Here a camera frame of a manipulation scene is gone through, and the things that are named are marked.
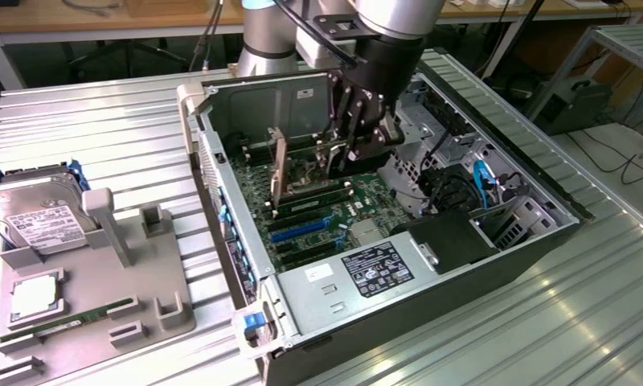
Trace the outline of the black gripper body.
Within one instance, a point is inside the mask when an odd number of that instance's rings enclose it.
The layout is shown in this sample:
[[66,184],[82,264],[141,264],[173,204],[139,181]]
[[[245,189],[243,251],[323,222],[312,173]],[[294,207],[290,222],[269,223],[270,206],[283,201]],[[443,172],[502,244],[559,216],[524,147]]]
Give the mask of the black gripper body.
[[342,64],[338,72],[340,86],[335,87],[335,106],[339,106],[343,91],[363,89],[382,95],[387,107],[407,87],[423,52],[423,39],[403,40],[386,35],[374,39],[359,39],[355,44],[355,66]]

